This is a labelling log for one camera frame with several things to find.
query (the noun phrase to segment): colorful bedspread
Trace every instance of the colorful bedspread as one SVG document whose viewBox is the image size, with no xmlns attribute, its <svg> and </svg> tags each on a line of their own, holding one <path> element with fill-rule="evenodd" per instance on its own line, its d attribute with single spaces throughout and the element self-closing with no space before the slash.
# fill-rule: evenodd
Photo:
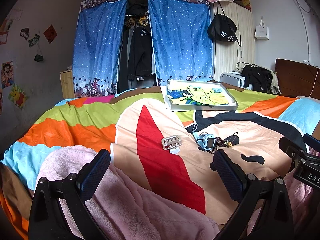
<svg viewBox="0 0 320 240">
<path fill-rule="evenodd" d="M 228 86 L 239 103 L 236 112 L 171 112 L 160 87 L 136 89 L 117 96 L 64 100 L 45 112 L 28 133 L 5 152 L 0 166 L 0 202 L 27 239 L 31 197 L 47 155 L 65 146 L 83 145 L 110 151 L 112 162 L 138 185 L 182 203 L 224 224 L 237 206 L 217 172 L 212 155 L 198 149 L 191 130 L 237 140 L 225 152 L 246 173 L 258 178 L 285 176 L 291 158 L 279 149 L 286 136 L 306 149 L 304 133 L 320 137 L 320 105 L 306 98 L 286 98 Z M 180 152 L 162 149 L 161 139 L 182 138 Z M 25 205 L 17 201 L 20 196 Z"/>
</svg>

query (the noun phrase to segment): screw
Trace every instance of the screw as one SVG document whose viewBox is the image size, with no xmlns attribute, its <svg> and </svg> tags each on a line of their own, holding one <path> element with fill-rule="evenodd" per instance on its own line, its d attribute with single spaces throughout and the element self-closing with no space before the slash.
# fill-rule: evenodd
<svg viewBox="0 0 320 240">
<path fill-rule="evenodd" d="M 44 183 L 46 180 L 47 180 L 46 177 L 42 177 L 42 178 L 39 179 L 39 182 L 40 182 L 40 183 Z"/>
<path fill-rule="evenodd" d="M 255 180 L 256 179 L 256 176 L 254 176 L 253 174 L 248 174 L 248 179 L 249 180 Z"/>
<path fill-rule="evenodd" d="M 283 183 L 284 183 L 283 179 L 280 179 L 280 178 L 277 179 L 277 182 L 278 182 L 279 184 L 283 184 Z"/>
<path fill-rule="evenodd" d="M 76 178 L 76 176 L 77 176 L 76 173 L 70 173 L 70 174 L 68 175 L 68 179 L 73 180 L 73 179 Z"/>
</svg>

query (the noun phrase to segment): black tote bag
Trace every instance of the black tote bag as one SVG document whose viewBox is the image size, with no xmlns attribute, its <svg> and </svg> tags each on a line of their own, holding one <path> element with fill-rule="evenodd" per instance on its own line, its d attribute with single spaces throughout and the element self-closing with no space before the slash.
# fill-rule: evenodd
<svg viewBox="0 0 320 240">
<path fill-rule="evenodd" d="M 220 2 L 218 2 L 218 8 L 219 8 L 219 5 L 221 7 L 223 15 L 218 14 L 218 9 L 217 9 L 217 14 L 215 15 L 212 22 L 210 23 L 207 31 L 209 37 L 216 41 L 224 41 L 224 42 L 236 41 L 241 47 L 241 35 L 240 35 L 240 42 L 239 42 L 236 36 L 236 31 L 237 31 L 236 24 L 224 14 L 224 11 Z"/>
</svg>

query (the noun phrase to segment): blue polka dot curtain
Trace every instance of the blue polka dot curtain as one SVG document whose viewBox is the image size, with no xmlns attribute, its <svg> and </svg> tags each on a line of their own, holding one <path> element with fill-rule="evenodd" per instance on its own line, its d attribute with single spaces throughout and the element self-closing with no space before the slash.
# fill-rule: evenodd
<svg viewBox="0 0 320 240">
<path fill-rule="evenodd" d="M 181 0 L 149 0 L 152 42 L 159 85 L 168 79 L 212 79 L 209 7 Z"/>
<path fill-rule="evenodd" d="M 105 2 L 80 12 L 73 52 L 76 97 L 116 94 L 126 4 Z"/>
</svg>

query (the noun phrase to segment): black clothes pile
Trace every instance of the black clothes pile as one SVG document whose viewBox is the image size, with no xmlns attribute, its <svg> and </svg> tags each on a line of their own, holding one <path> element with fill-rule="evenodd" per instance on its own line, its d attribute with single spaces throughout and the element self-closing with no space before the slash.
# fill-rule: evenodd
<svg viewBox="0 0 320 240">
<path fill-rule="evenodd" d="M 132 84 L 152 75 L 151 28 L 147 11 L 148 0 L 128 1 L 122 36 L 118 93 L 135 88 Z"/>
<path fill-rule="evenodd" d="M 241 75 L 245 77 L 245 88 L 248 87 L 249 84 L 252 84 L 252 90 L 271 94 L 272 74 L 270 70 L 258 66 L 246 65 Z"/>
</svg>

